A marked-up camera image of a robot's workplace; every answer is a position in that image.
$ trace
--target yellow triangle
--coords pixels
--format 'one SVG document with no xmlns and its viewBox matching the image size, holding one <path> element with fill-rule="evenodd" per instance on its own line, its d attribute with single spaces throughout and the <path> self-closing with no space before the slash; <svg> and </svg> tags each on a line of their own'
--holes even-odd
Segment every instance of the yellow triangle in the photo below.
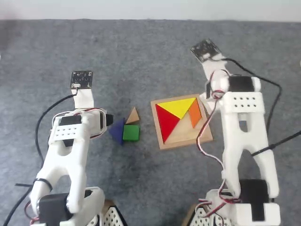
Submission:
<svg viewBox="0 0 301 226">
<path fill-rule="evenodd" d="M 177 116 L 179 119 L 182 119 L 195 99 L 196 98 L 193 97 L 183 100 L 174 100 L 170 102 L 160 103 L 158 105 L 171 114 Z"/>
</svg>

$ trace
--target black cable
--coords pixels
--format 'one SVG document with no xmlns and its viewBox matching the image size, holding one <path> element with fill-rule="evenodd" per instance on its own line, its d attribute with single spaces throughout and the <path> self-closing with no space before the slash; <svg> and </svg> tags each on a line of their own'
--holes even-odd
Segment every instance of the black cable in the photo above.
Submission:
<svg viewBox="0 0 301 226">
<path fill-rule="evenodd" d="M 77 95 L 77 92 L 78 92 L 78 89 L 76 90 L 76 93 L 75 94 L 71 94 L 71 95 L 68 95 L 62 99 L 60 99 L 59 101 L 55 102 L 53 105 L 51 105 L 45 112 L 43 112 L 43 114 L 41 115 L 41 117 L 39 118 L 38 122 L 37 122 L 37 125 L 36 125 L 36 129 L 35 129 L 35 144 L 36 144 L 36 148 L 37 148 L 37 151 L 38 151 L 38 154 L 39 154 L 39 157 L 41 158 L 41 161 L 42 161 L 42 165 L 41 165 L 41 168 L 43 167 L 44 165 L 44 157 L 42 155 L 42 152 L 41 152 L 41 149 L 40 149 L 40 145 L 39 145 L 39 138 L 38 138 L 38 133 L 39 133 L 39 127 L 40 127 L 40 124 L 41 124 L 41 121 L 42 119 L 44 118 L 44 116 L 52 109 L 54 108 L 55 106 L 57 106 L 58 104 L 60 104 L 61 102 L 63 102 L 64 100 L 67 100 L 69 98 L 72 98 L 74 96 Z"/>
<path fill-rule="evenodd" d="M 254 152 L 253 154 L 251 154 L 251 156 L 254 157 L 254 156 L 256 156 L 256 155 L 258 155 L 258 154 L 260 154 L 262 152 L 265 152 L 267 150 L 273 150 L 275 147 L 277 147 L 277 146 L 279 146 L 279 145 L 281 145 L 281 144 L 283 144 L 283 143 L 285 143 L 285 142 L 287 142 L 287 141 L 289 141 L 291 139 L 294 139 L 295 137 L 297 137 L 299 135 L 301 135 L 301 130 L 299 132 L 296 132 L 293 135 L 290 135 L 290 136 L 284 138 L 283 140 L 278 141 L 277 143 L 271 144 L 271 145 L 269 145 L 269 146 L 267 146 L 267 147 L 265 147 L 265 148 L 263 148 L 263 149 L 261 149 L 261 150 L 259 150 L 257 152 Z"/>
<path fill-rule="evenodd" d="M 28 190 L 24 193 L 24 195 L 16 202 L 16 204 L 13 206 L 11 211 L 9 212 L 8 216 L 6 217 L 6 220 L 4 221 L 3 226 L 7 226 L 10 222 L 10 219 L 12 218 L 13 214 L 15 213 L 18 206 L 23 202 L 23 200 L 28 196 L 28 194 L 32 191 L 32 186 L 28 188 Z"/>
<path fill-rule="evenodd" d="M 275 100 L 273 102 L 273 105 L 272 105 L 272 107 L 271 107 L 271 109 L 269 111 L 269 115 L 268 115 L 268 119 L 267 119 L 267 124 L 266 124 L 267 134 L 269 134 L 269 128 L 270 128 L 271 120 L 272 120 L 272 117 L 273 117 L 274 109 L 275 109 L 276 104 L 278 103 L 278 100 L 280 99 L 280 96 L 282 94 L 282 87 L 278 83 L 276 83 L 276 82 L 273 82 L 273 81 L 271 81 L 269 79 L 263 78 L 263 77 L 255 74 L 254 72 L 250 71 L 249 69 L 243 67 L 238 61 L 236 61 L 236 60 L 234 60 L 232 58 L 222 58 L 220 60 L 213 60 L 213 59 L 211 59 L 211 60 L 212 61 L 220 61 L 220 60 L 222 60 L 222 61 L 231 61 L 231 62 L 235 63 L 240 69 L 244 70 L 245 72 L 249 73 L 250 75 L 252 75 L 254 77 L 257 77 L 260 80 L 263 80 L 265 82 L 268 82 L 268 83 L 270 83 L 270 84 L 278 87 L 279 92 L 278 92 L 278 94 L 277 94 L 277 96 L 276 96 L 276 98 L 275 98 Z"/>
<path fill-rule="evenodd" d="M 67 100 L 69 98 L 72 98 L 74 96 L 76 96 L 78 93 L 78 89 L 76 90 L 75 94 L 71 94 L 68 95 L 62 99 L 60 99 L 59 101 L 55 102 L 53 105 L 51 105 L 39 118 L 37 125 L 36 125 L 36 129 L 35 129 L 35 144 L 36 144 L 36 148 L 39 154 L 39 157 L 41 158 L 42 164 L 41 164 L 41 168 L 44 165 L 44 157 L 42 155 L 41 149 L 40 149 L 40 145 L 39 145 L 39 138 L 38 138 L 38 133 L 39 133 L 39 127 L 41 124 L 42 119 L 44 118 L 44 116 L 51 110 L 53 109 L 55 106 L 57 106 L 58 104 L 60 104 L 61 102 L 63 102 L 64 100 Z M 11 211 L 9 212 L 8 216 L 6 217 L 6 220 L 4 221 L 3 226 L 7 226 L 13 216 L 13 214 L 15 213 L 16 209 L 18 208 L 18 206 L 23 202 L 23 200 L 26 198 L 26 196 L 32 191 L 32 186 L 28 188 L 28 190 L 24 193 L 24 195 L 17 201 L 17 203 L 13 206 L 13 208 L 11 209 Z"/>
</svg>

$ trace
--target green block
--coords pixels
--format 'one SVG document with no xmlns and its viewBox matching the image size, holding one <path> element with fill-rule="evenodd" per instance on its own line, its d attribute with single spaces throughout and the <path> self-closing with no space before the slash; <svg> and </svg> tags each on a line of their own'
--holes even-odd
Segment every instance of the green block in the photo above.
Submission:
<svg viewBox="0 0 301 226">
<path fill-rule="evenodd" d="M 124 125 L 123 127 L 123 140 L 138 141 L 140 127 L 136 125 Z"/>
</svg>

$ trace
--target white robotic arm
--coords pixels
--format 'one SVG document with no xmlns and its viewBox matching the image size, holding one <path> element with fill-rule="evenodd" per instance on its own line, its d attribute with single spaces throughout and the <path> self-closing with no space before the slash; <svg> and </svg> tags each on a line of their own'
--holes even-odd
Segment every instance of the white robotic arm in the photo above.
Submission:
<svg viewBox="0 0 301 226">
<path fill-rule="evenodd" d="M 273 152 L 267 150 L 254 156 L 261 180 L 240 180 L 238 177 L 238 164 L 243 150 L 252 154 L 269 146 L 260 80 L 230 74 L 225 68 L 226 61 L 220 60 L 225 57 L 210 40 L 200 42 L 191 51 L 201 62 L 208 79 L 206 92 L 200 97 L 209 113 L 216 102 L 212 94 L 215 90 L 223 93 L 216 105 L 216 110 L 222 116 L 225 147 L 222 155 L 222 178 L 228 187 L 222 192 L 231 198 L 241 199 L 239 203 L 225 204 L 210 219 L 213 221 L 214 217 L 222 216 L 230 219 L 236 226 L 278 226 L 279 206 L 270 201 L 279 193 Z M 242 131 L 240 121 L 246 121 L 247 131 Z M 207 210 L 214 210 L 223 202 L 217 189 L 207 193 L 206 201 L 211 203 Z"/>
<path fill-rule="evenodd" d="M 86 188 L 86 162 L 91 138 L 107 130 L 107 112 L 94 108 L 91 91 L 92 72 L 73 72 L 72 93 L 76 109 L 54 118 L 48 152 L 36 176 L 30 195 L 33 212 L 40 226 L 85 226 L 99 216 L 104 193 L 98 187 Z M 67 194 L 49 195 L 59 178 L 68 175 Z"/>
</svg>

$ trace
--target blue triangle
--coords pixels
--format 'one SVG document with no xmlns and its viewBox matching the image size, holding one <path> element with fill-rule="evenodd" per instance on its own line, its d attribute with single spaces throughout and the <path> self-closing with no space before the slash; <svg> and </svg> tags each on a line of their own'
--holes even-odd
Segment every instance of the blue triangle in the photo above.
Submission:
<svg viewBox="0 0 301 226">
<path fill-rule="evenodd" d="M 123 127 L 125 124 L 125 118 L 122 118 L 121 120 L 117 121 L 109 128 L 109 133 L 113 137 L 115 141 L 117 141 L 120 145 L 123 145 Z"/>
</svg>

